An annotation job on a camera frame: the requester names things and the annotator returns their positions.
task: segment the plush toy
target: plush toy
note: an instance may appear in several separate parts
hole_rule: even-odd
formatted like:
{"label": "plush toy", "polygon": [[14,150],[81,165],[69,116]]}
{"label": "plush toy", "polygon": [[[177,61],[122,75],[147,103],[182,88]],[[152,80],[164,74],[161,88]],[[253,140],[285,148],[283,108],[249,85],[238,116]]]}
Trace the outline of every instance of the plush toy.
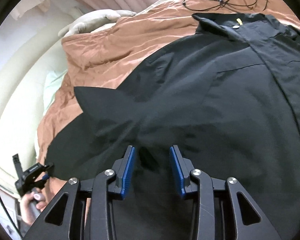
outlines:
{"label": "plush toy", "polygon": [[105,9],[93,11],[82,15],[73,23],[64,27],[61,31],[59,31],[58,36],[67,37],[79,33],[90,33],[107,23],[117,22],[117,20],[119,20],[121,17],[132,17],[135,15],[135,12],[127,10],[114,11],[111,9]]}

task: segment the beige blanket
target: beige blanket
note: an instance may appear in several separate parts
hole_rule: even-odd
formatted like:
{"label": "beige blanket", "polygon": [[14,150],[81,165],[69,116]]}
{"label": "beige blanket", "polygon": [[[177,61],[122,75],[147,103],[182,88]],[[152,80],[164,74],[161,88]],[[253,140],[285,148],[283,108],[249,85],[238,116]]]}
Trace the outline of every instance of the beige blanket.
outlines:
{"label": "beige blanket", "polygon": [[[193,35],[198,22],[186,9],[183,0],[167,0],[145,14],[121,18],[111,29],[98,33],[78,34],[62,40],[68,60],[68,73],[56,93],[55,102],[38,127],[40,163],[55,136],[77,117],[82,110],[74,97],[75,86],[116,89],[146,57],[163,46],[186,35]],[[231,0],[233,4],[252,4],[255,0]],[[209,0],[187,0],[193,9],[217,5]],[[258,0],[250,8],[235,7],[237,12],[271,14],[283,24],[300,29],[300,21],[282,0]],[[212,9],[209,13],[234,13],[227,8]],[[45,193],[50,200],[65,181],[51,178]]]}

